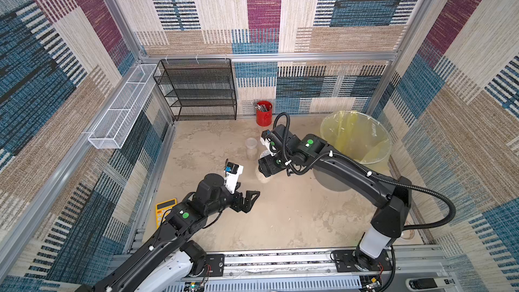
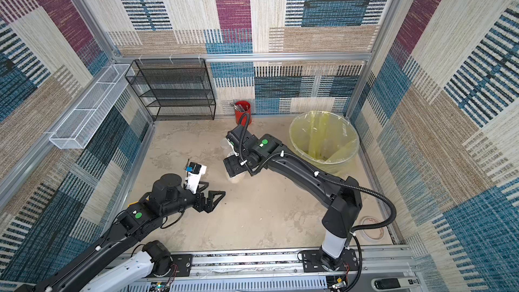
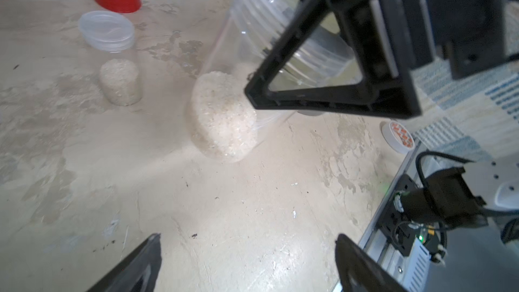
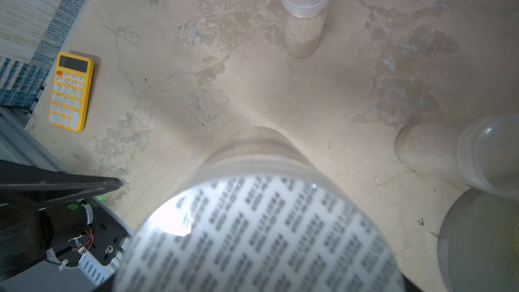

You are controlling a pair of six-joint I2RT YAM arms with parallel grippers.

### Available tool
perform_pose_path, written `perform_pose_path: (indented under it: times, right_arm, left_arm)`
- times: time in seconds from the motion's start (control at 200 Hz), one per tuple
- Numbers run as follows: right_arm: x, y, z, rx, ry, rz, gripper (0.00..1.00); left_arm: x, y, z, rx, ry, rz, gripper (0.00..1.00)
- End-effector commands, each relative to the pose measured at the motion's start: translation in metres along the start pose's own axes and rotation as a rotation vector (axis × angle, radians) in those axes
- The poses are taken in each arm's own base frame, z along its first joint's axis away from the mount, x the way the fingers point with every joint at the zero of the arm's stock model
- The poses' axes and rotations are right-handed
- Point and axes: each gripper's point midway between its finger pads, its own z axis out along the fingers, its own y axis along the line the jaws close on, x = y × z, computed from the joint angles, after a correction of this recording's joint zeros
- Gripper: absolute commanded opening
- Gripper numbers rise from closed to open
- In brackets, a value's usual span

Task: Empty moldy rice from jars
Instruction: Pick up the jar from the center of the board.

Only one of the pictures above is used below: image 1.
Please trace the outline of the large plastic jar of rice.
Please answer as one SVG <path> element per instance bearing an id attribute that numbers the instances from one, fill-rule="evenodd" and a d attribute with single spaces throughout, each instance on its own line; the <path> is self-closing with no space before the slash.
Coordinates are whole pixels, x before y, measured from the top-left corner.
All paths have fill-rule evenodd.
<path id="1" fill-rule="evenodd" d="M 255 175 L 256 175 L 256 178 L 258 179 L 259 182 L 261 183 L 268 183 L 270 182 L 271 178 L 270 177 L 265 177 L 261 172 L 260 170 L 257 168 L 255 169 Z"/>

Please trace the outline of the grey bin with yellow bag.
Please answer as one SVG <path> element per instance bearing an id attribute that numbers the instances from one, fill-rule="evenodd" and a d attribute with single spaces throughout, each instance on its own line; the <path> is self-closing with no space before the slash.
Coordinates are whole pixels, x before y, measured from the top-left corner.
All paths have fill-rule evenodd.
<path id="1" fill-rule="evenodd" d="M 389 156 L 393 147 L 389 132 L 375 118 L 356 111 L 338 111 L 328 115 L 320 125 L 320 137 L 338 152 L 366 166 L 373 172 L 389 174 Z M 331 191 L 358 190 L 362 184 L 354 181 L 360 176 L 354 173 L 340 178 L 332 173 L 333 164 L 316 165 L 316 180 Z"/>

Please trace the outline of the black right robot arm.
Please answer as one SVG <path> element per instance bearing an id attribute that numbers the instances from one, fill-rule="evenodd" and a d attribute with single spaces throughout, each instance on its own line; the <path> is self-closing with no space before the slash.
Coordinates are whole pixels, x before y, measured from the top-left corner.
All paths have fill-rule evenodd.
<path id="1" fill-rule="evenodd" d="M 269 154 L 259 159 L 259 172 L 265 177 L 283 170 L 288 175 L 302 176 L 316 169 L 355 190 L 374 205 L 376 211 L 370 221 L 370 228 L 362 236 L 353 254 L 355 267 L 359 270 L 369 271 L 375 266 L 382 252 L 392 246 L 404 231 L 442 227 L 455 218 L 456 207 L 443 194 L 412 185 L 405 177 L 394 179 L 375 172 L 314 134 L 299 139 L 289 130 L 291 118 L 288 113 L 283 112 L 281 115 L 286 119 L 285 124 L 275 120 L 273 128 L 261 134 L 261 142 Z M 405 222 L 411 208 L 413 191 L 441 200 L 449 212 L 433 223 L 407 225 Z"/>

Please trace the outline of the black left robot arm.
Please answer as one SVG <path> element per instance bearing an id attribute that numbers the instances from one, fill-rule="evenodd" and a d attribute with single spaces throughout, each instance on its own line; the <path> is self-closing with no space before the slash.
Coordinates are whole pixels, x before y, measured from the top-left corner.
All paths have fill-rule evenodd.
<path id="1" fill-rule="evenodd" d="M 209 216 L 227 208 L 247 213 L 259 196 L 259 191 L 247 191 L 246 195 L 231 193 L 222 176 L 206 175 L 197 190 L 175 205 L 157 231 L 119 268 L 94 286 L 81 285 L 77 290 L 136 291 L 167 256 L 207 226 Z"/>

